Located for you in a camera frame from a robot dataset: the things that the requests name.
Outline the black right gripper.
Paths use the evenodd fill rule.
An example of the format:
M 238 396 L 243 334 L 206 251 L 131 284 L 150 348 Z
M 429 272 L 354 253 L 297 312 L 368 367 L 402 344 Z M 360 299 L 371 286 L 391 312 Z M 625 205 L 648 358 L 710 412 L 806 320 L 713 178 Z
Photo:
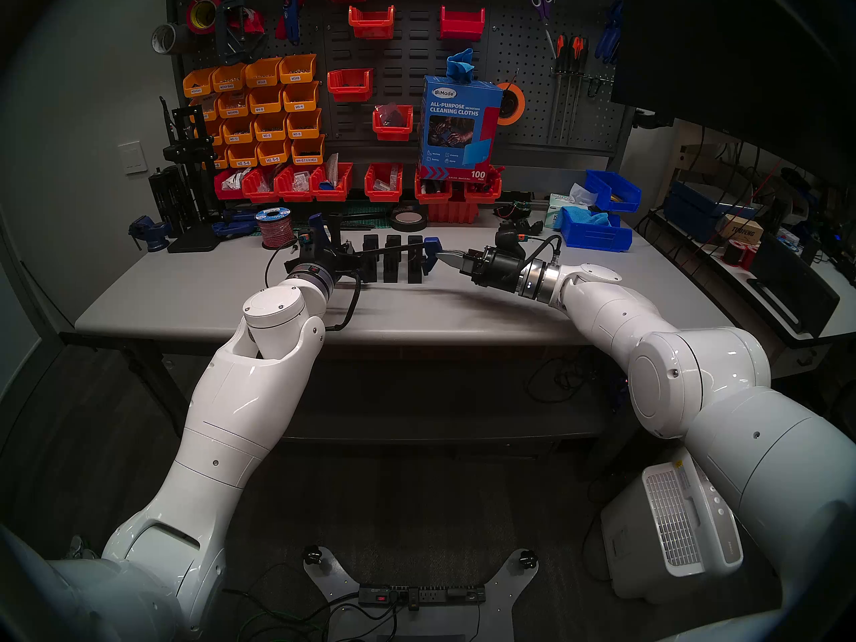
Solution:
M 461 269 L 473 283 L 485 287 L 516 292 L 520 281 L 520 272 L 525 261 L 494 246 L 488 246 L 479 252 L 476 250 L 441 250 L 437 260 L 448 266 Z

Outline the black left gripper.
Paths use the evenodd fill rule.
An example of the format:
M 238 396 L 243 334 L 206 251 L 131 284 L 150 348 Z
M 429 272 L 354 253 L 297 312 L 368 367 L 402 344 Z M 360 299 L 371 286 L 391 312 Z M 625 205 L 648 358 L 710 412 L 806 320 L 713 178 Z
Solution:
M 330 280 L 339 280 L 342 276 L 365 280 L 363 259 L 362 252 L 355 252 L 350 244 L 330 248 L 301 243 L 299 273 Z

